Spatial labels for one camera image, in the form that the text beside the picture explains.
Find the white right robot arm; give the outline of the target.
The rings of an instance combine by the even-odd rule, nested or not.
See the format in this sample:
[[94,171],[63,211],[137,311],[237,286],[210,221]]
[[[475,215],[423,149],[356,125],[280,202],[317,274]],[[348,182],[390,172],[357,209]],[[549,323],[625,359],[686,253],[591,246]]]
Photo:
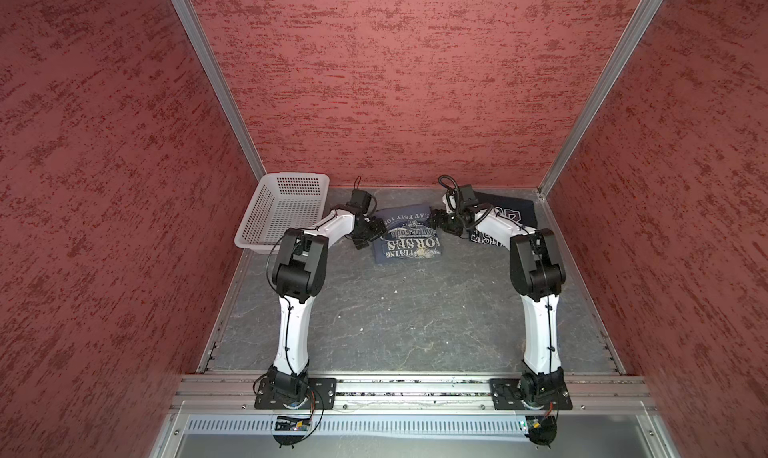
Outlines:
[[534,229],[493,210],[434,209],[428,225],[460,236],[475,229],[509,251],[510,281],[520,295],[525,321],[524,372],[516,397],[541,409],[566,391],[557,337],[557,308],[566,272],[554,232]]

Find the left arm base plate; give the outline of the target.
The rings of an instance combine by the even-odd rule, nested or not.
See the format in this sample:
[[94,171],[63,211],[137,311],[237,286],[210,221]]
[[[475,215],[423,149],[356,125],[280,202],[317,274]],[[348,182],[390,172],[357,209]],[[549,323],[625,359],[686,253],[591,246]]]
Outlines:
[[263,378],[255,388],[257,410],[325,411],[334,407],[338,380],[305,377]]

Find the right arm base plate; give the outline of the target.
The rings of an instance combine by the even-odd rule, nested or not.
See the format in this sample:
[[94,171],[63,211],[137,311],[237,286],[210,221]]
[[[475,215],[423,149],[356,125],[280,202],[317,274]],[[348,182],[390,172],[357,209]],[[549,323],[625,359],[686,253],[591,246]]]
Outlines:
[[494,409],[515,411],[570,411],[573,403],[563,377],[524,374],[520,378],[489,381]]

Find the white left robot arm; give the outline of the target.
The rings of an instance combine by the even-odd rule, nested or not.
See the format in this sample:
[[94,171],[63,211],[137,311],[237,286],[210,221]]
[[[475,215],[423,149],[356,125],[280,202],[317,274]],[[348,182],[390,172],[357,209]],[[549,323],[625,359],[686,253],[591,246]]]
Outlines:
[[300,407],[310,394],[309,324],[325,284],[329,249],[345,237],[356,248],[365,248],[385,232],[382,219],[337,208],[312,226],[286,230],[279,240],[270,279],[280,303],[279,341],[267,380],[287,406]]

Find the navy tank top red trim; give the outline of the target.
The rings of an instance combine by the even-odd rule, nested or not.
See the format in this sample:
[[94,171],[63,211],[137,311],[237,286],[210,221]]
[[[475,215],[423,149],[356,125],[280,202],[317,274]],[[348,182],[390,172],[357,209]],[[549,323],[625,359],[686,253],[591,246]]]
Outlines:
[[[505,218],[525,227],[538,227],[535,203],[532,200],[483,192],[476,192],[475,196],[480,203],[491,204],[494,207],[494,213],[497,215],[503,215]],[[502,246],[501,243],[490,235],[477,230],[470,230],[468,239],[476,244]]]

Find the grey-blue tank top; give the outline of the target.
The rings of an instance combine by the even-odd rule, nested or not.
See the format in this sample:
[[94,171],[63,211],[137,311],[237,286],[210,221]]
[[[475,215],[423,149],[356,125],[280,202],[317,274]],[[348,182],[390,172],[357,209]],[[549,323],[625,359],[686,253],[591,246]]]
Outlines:
[[428,204],[385,208],[375,217],[383,220],[386,231],[373,242],[374,260],[388,264],[398,260],[432,259],[442,255],[443,247],[435,228],[429,226]]

